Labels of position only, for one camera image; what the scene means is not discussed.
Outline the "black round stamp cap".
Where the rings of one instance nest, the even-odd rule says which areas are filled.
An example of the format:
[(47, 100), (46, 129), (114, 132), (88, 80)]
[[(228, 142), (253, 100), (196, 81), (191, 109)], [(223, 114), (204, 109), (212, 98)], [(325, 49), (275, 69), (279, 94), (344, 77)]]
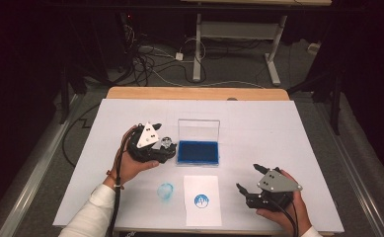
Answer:
[(163, 147), (162, 148), (163, 157), (165, 159), (171, 159), (173, 158), (177, 153), (177, 147), (176, 145), (170, 146), (168, 148)]

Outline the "aluminium floor rail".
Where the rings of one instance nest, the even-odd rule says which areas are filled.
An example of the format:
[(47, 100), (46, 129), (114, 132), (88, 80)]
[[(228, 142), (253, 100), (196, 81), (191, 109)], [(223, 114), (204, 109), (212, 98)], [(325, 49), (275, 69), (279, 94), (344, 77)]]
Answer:
[(320, 114), (328, 133), (334, 140), (338, 150), (339, 159), (343, 165), (348, 181), (356, 195), (356, 198), (361, 206), (361, 209), (369, 222), (375, 237), (384, 237), (384, 220), (379, 212), (376, 202), (371, 196), (370, 192), (366, 188), (365, 183), (361, 180), (359, 173), (357, 172), (354, 164), (351, 160), (346, 147), (339, 135), (334, 132), (334, 129), (330, 125), (330, 116), (326, 110), (326, 107), (321, 104), (315, 105), (318, 113)]
[(51, 132), (43, 140), (42, 147), (37, 152), (38, 160), (36, 165), (3, 223), (0, 229), (0, 237), (13, 237), (18, 230), (21, 221), (24, 219), (38, 192), (38, 188), (48, 170), (59, 142), (62, 140), (71, 120), (75, 117), (83, 98), (83, 95), (74, 95), (72, 97), (69, 104), (70, 112), (67, 118), (63, 123), (55, 123), (51, 127)]

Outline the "desk with white metal legs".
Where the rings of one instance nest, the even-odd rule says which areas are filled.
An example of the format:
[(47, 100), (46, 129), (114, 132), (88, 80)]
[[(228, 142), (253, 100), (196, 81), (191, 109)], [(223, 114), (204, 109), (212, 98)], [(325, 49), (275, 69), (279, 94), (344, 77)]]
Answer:
[[(203, 7), (208, 4), (215, 4), (226, 7), (231, 4), (233, 7), (239, 5), (244, 7), (283, 7), (289, 9), (292, 6), (300, 7), (329, 7), (332, 0), (183, 0), (184, 2), (194, 3), (196, 7)], [(280, 85), (280, 79), (274, 65), (274, 57), (285, 28), (287, 14), (281, 14), (275, 23), (238, 23), (232, 22), (206, 21), (200, 13), (196, 14), (195, 20), (195, 50), (193, 57), (194, 82), (200, 82), (202, 72), (201, 62), (205, 57), (206, 48), (202, 38), (208, 39), (238, 39), (238, 40), (272, 40), (272, 47), (269, 53), (264, 55), (269, 77), (274, 86)]]

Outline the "white paper sheet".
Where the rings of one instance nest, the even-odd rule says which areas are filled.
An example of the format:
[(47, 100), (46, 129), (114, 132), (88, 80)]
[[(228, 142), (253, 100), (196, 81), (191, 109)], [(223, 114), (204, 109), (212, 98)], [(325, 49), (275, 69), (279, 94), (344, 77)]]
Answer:
[(217, 176), (184, 176), (186, 226), (222, 225)]

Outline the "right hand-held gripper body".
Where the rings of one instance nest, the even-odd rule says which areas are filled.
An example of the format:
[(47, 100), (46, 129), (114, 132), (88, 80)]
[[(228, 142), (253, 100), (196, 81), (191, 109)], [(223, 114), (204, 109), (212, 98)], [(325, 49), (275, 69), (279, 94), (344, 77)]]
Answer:
[(302, 186), (285, 177), (278, 167), (269, 171), (259, 180), (259, 194), (245, 197), (249, 208), (268, 209), (270, 211), (285, 210), (293, 201), (293, 193), (301, 191)]

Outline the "white table cover board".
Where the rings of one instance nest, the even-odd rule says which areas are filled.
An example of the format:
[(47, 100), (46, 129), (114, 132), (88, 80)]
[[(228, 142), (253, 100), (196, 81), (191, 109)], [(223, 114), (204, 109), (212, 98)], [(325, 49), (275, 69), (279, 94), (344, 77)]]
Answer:
[[(236, 184), (258, 191), (262, 175), (253, 164), (279, 167), (302, 186), (310, 218), (318, 231), (344, 230), (296, 106), (291, 101), (196, 101), (104, 99), (53, 221), (65, 226), (101, 183), (113, 164), (122, 135), (140, 122), (162, 123), (160, 136), (178, 137), (179, 119), (218, 119), (216, 167), (180, 166), (175, 160), (139, 174), (121, 193), (118, 230), (189, 232), (184, 176), (217, 176), (222, 225), (201, 233), (277, 234), (280, 227), (248, 208)], [(157, 189), (174, 186), (168, 201)]]

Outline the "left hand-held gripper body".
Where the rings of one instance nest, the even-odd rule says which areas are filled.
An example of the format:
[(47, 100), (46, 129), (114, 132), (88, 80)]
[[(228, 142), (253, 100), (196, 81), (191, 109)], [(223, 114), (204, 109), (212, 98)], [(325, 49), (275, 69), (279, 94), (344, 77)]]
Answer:
[(153, 145), (159, 140), (157, 130), (150, 122), (139, 124), (133, 131), (127, 143), (129, 155), (138, 162), (157, 160), (157, 150)]

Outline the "person's left hand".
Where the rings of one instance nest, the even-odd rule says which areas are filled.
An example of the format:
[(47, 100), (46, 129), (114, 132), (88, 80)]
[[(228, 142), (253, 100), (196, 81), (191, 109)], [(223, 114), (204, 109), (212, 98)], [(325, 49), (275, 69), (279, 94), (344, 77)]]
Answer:
[(126, 151), (127, 141), (130, 138), (130, 134), (136, 128), (134, 125), (131, 127), (122, 137), (120, 148), (115, 155), (115, 161), (107, 174), (107, 177), (103, 181), (103, 184), (107, 187), (115, 190), (115, 179), (120, 177), (120, 183), (124, 185), (126, 182), (132, 180), (136, 175), (142, 171), (153, 169), (159, 165), (158, 161), (152, 160), (145, 163), (135, 161), (129, 153)]

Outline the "clear blue stamp cap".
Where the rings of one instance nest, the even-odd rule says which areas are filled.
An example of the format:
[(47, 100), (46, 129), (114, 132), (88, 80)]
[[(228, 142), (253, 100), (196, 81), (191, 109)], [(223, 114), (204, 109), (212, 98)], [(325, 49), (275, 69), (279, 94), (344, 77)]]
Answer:
[(174, 191), (174, 186), (170, 183), (164, 183), (157, 189), (157, 196), (160, 200), (168, 201)]

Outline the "blue ink pad clear lid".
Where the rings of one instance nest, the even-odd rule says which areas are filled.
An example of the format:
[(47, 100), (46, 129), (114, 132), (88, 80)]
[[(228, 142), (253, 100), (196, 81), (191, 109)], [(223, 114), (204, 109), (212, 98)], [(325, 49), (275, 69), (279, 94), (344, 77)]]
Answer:
[(219, 164), (218, 119), (178, 120), (179, 165), (217, 166)]

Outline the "person's right hand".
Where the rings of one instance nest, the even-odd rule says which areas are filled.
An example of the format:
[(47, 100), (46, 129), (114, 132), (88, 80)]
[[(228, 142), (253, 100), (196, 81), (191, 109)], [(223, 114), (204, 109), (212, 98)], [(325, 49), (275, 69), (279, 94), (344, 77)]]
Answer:
[(294, 230), (298, 230), (298, 237), (311, 226), (307, 206), (300, 192), (293, 193), (293, 204), (286, 210), (292, 221), (282, 212), (272, 212), (267, 209), (257, 209), (256, 214), (277, 223), (290, 237), (294, 237)]

